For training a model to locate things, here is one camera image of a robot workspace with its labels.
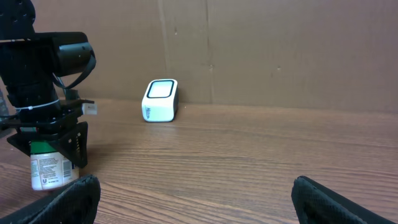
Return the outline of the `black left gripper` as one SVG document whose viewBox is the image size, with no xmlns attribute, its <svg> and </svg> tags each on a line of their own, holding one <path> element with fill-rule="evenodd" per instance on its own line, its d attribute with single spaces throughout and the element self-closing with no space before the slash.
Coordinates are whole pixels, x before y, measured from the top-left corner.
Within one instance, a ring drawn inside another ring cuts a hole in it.
<svg viewBox="0 0 398 224">
<path fill-rule="evenodd" d="M 88 164 L 88 123 L 78 121 L 83 107 L 91 100 L 61 100 L 53 85 L 53 75 L 39 72 L 1 72 L 7 97 L 16 114 L 6 116 L 1 128 L 15 129 L 7 142 L 25 155 L 30 155 L 34 141 L 58 146 L 57 151 L 69 161 L 84 168 Z"/>
</svg>

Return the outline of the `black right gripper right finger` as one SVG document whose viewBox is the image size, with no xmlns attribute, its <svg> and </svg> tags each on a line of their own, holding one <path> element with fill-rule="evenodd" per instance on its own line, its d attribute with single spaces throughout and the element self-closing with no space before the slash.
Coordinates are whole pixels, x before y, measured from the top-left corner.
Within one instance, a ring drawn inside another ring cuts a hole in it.
<svg viewBox="0 0 398 224">
<path fill-rule="evenodd" d="M 394 224 L 306 176 L 294 180 L 291 198 L 300 224 Z"/>
</svg>

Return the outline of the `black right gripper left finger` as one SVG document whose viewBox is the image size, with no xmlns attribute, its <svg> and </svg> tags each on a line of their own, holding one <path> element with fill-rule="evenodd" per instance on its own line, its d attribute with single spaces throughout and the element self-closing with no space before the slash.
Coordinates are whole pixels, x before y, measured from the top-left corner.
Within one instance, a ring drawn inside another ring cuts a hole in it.
<svg viewBox="0 0 398 224">
<path fill-rule="evenodd" d="M 100 197 L 98 178 L 86 175 L 1 218 L 1 224 L 93 224 Z"/>
</svg>

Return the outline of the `green lid white jar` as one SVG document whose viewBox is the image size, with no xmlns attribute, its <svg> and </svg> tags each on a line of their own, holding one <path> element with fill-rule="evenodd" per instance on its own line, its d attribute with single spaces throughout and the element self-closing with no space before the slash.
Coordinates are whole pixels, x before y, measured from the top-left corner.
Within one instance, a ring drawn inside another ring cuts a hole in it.
<svg viewBox="0 0 398 224">
<path fill-rule="evenodd" d="M 47 142 L 30 144 L 30 169 L 36 191 L 54 190 L 80 177 L 79 168 Z"/>
</svg>

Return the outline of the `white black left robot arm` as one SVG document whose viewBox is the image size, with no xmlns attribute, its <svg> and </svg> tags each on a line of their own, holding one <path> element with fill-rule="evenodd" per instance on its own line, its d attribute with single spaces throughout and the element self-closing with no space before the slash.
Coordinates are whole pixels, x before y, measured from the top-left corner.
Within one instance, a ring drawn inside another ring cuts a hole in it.
<svg viewBox="0 0 398 224">
<path fill-rule="evenodd" d="M 53 147 L 84 168 L 88 125 L 74 89 L 95 68 L 96 57 L 82 32 L 36 33 L 30 0 L 1 1 L 1 80 L 17 113 L 1 117 L 1 129 L 17 133 L 8 143 L 31 155 L 35 142 Z"/>
</svg>

